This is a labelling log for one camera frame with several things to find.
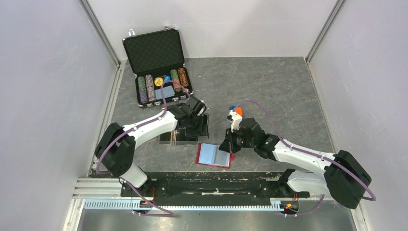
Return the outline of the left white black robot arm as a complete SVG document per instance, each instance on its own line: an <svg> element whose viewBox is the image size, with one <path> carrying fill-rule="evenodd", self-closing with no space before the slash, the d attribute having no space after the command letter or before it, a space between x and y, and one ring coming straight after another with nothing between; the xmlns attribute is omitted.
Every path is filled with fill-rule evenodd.
<svg viewBox="0 0 408 231"><path fill-rule="evenodd" d="M209 116L204 102L191 96L186 102L165 106L164 110L130 125L111 123L97 144L96 172L122 178L139 196L151 191L146 173L133 162L134 151L145 142L167 132L184 129L189 136L208 136Z"/></svg>

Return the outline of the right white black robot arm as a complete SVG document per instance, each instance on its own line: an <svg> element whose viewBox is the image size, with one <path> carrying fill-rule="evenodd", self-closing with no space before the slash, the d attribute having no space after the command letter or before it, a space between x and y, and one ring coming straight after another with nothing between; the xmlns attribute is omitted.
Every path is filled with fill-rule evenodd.
<svg viewBox="0 0 408 231"><path fill-rule="evenodd" d="M372 178L363 166L344 150L325 153L296 146L277 135L265 133L253 118L229 115L231 127L226 129L221 151L237 153L251 148L264 159L289 163L305 169L290 171L279 181L278 191L283 196L297 192L329 194L337 203L355 209L366 200Z"/></svg>

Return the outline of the clear box with black cards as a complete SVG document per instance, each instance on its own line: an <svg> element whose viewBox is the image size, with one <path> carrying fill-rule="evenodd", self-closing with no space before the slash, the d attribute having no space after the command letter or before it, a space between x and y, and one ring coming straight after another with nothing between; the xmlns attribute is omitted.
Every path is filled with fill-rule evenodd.
<svg viewBox="0 0 408 231"><path fill-rule="evenodd" d="M198 145L199 139L202 137L209 138L209 134L207 132L190 134L187 129L177 129L161 134L159 136L159 144L167 146Z"/></svg>

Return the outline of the red leather card holder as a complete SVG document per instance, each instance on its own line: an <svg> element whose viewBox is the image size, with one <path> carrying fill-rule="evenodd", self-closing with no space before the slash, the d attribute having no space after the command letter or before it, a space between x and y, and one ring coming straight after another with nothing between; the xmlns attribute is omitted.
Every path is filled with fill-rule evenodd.
<svg viewBox="0 0 408 231"><path fill-rule="evenodd" d="M195 163L199 165L229 169L234 160L234 154L221 151L218 145L199 143Z"/></svg>

